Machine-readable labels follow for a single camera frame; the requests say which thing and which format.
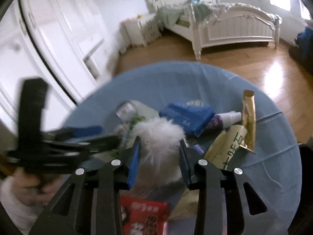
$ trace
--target silver screw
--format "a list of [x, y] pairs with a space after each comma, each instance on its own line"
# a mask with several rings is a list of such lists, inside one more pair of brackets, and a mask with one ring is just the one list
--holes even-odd
[[84, 170], [83, 168], [79, 168], [79, 169], [77, 169], [77, 170], [75, 171], [75, 174], [76, 174], [76, 175], [82, 175], [82, 174], [84, 174], [84, 172], [85, 172], [85, 170]]
[[235, 168], [234, 169], [234, 172], [236, 173], [236, 174], [238, 174], [238, 175], [241, 175], [242, 174], [242, 169], [240, 169], [240, 168]]
[[79, 155], [79, 152], [68, 152], [64, 154], [64, 156], [73, 156], [73, 155]]
[[207, 160], [204, 160], [204, 159], [200, 159], [198, 161], [198, 164], [202, 165], [202, 166], [206, 166], [208, 164], [208, 161]]
[[112, 164], [113, 166], [119, 166], [119, 165], [121, 164], [121, 161], [118, 160], [118, 159], [115, 159], [115, 160], [113, 160], [113, 161], [111, 162], [111, 164]]
[[8, 159], [9, 159], [9, 162], [13, 163], [13, 164], [15, 164], [19, 161], [19, 159], [15, 158], [15, 157], [9, 157]]

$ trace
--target white fluffy toy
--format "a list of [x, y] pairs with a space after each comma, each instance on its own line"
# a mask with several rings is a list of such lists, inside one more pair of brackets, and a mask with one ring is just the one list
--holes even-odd
[[178, 181], [179, 141], [185, 137], [184, 130], [165, 118], [152, 118], [139, 122], [132, 130], [132, 140], [140, 136], [140, 165], [136, 186], [162, 186]]

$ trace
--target purple label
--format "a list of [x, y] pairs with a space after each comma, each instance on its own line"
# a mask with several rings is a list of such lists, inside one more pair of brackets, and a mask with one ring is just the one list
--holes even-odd
[[219, 115], [215, 115], [211, 121], [208, 123], [206, 130], [216, 130], [216, 129], [222, 129], [223, 128], [223, 121], [222, 118]]

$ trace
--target white door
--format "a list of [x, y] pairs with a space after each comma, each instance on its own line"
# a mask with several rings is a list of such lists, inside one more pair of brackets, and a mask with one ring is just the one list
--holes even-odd
[[[84, 28], [72, 12], [73, 4], [69, 0], [60, 4], [71, 31]], [[83, 101], [97, 84], [61, 27], [50, 0], [21, 0], [21, 5], [29, 31], [50, 69], [77, 102]]]
[[59, 128], [75, 104], [64, 93], [43, 64], [29, 39], [17, 0], [14, 0], [0, 22], [0, 119], [13, 133], [21, 90], [25, 78], [41, 77], [49, 85], [43, 131]]
[[100, 46], [102, 50], [105, 47], [106, 62], [101, 63], [102, 67], [99, 68], [99, 73], [106, 74], [108, 67], [115, 68], [118, 60], [118, 48], [106, 31], [95, 2], [93, 0], [50, 1], [63, 31], [77, 54], [86, 61]]

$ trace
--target round table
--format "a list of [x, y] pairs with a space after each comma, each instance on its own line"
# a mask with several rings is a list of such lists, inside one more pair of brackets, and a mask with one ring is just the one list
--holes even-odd
[[[247, 153], [234, 162], [250, 177], [254, 186], [259, 187], [287, 228], [297, 211], [301, 193], [297, 140], [274, 102], [236, 74], [196, 62], [158, 62], [140, 67], [115, 77], [97, 90], [74, 110], [65, 126], [101, 125], [105, 128], [106, 119], [115, 112], [117, 105], [131, 99], [157, 111], [170, 102], [187, 103], [192, 100], [201, 100], [216, 113], [242, 111], [244, 89], [255, 92], [255, 155]], [[173, 191], [160, 189], [153, 199], [177, 202], [181, 190], [178, 192], [175, 188]], [[195, 218], [188, 222], [170, 224], [170, 234], [182, 234], [182, 231], [189, 234], [188, 229], [193, 234]]]

